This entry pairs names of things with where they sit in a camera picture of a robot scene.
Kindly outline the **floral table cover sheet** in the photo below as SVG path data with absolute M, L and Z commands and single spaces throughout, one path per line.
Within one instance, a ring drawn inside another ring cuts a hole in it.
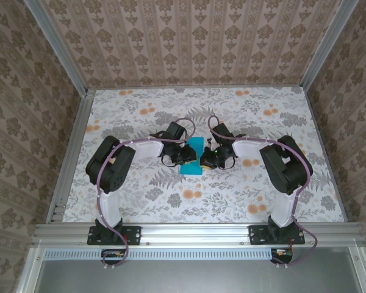
M 211 137 L 209 125 L 224 123 L 233 134 L 263 139 L 292 136 L 312 164 L 309 186 L 298 200 L 302 222 L 344 222 L 345 213 L 302 88 L 207 88 L 97 90 L 81 146 L 64 222 L 92 222 L 97 215 L 96 187 L 85 168 L 107 136 L 146 137 L 179 120 L 197 137 Z M 118 191 L 125 222 L 264 222 L 275 205 L 260 155 L 228 160 L 225 170 L 199 176 L 180 174 L 159 158 L 132 164 Z

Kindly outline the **grey metal panel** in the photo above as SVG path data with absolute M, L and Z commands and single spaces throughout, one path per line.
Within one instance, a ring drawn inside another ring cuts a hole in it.
M 16 293 L 366 293 L 364 247 L 318 248 L 294 266 L 268 260 L 129 260 L 117 268 L 29 252 Z

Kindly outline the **black connector board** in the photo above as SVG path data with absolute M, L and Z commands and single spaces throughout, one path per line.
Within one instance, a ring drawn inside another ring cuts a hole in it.
M 291 262 L 293 252 L 291 248 L 271 249 L 271 262 L 273 264 L 288 264 Z
M 117 266 L 128 256 L 127 249 L 104 249 L 101 250 L 101 262 L 105 266 Z

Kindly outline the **thin aluminium rail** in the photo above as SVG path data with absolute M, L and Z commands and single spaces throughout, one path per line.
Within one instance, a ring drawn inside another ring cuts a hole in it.
M 128 86 L 128 87 L 89 87 L 88 92 L 95 90 L 151 90 L 151 89 L 207 89 L 207 88 L 220 88 L 220 89 L 232 89 L 232 88 L 303 88 L 299 84 L 228 84 L 228 85 L 166 85 L 166 86 Z

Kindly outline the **wide aluminium frame rail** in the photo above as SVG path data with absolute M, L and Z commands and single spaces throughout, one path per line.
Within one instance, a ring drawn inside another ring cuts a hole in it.
M 318 239 L 318 247 L 361 247 L 357 223 L 302 223 Z M 31 246 L 87 248 L 92 223 L 58 222 L 36 226 Z M 140 223 L 141 247 L 249 247 L 249 223 Z

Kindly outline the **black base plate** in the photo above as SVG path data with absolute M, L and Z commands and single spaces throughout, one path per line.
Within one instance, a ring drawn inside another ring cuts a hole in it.
M 122 226 L 120 234 L 128 245 L 140 245 L 141 240 L 140 226 Z M 124 245 L 121 238 L 104 226 L 91 226 L 88 231 L 88 245 Z
M 279 228 L 269 225 L 249 226 L 249 241 L 251 245 L 288 245 L 305 244 L 304 233 L 296 225 Z

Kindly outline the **sloping aluminium side rail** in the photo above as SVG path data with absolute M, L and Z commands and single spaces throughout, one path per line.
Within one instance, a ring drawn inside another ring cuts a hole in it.
M 46 218 L 47 224 L 63 220 L 94 97 L 95 91 L 89 90 L 81 99 Z

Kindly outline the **aluminium frame post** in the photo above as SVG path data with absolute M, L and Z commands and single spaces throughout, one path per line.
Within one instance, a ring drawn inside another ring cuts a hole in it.
M 24 0 L 31 14 L 35 18 L 45 38 L 58 57 L 61 65 L 71 79 L 79 96 L 84 98 L 87 95 L 88 85 L 77 69 L 74 58 L 65 46 L 63 35 L 53 23 L 51 17 L 43 6 L 42 0 Z
M 317 74 L 323 67 L 326 58 L 335 46 L 340 33 L 345 27 L 359 0 L 342 0 L 332 21 L 330 22 L 301 82 L 300 86 L 305 92 L 313 84 Z

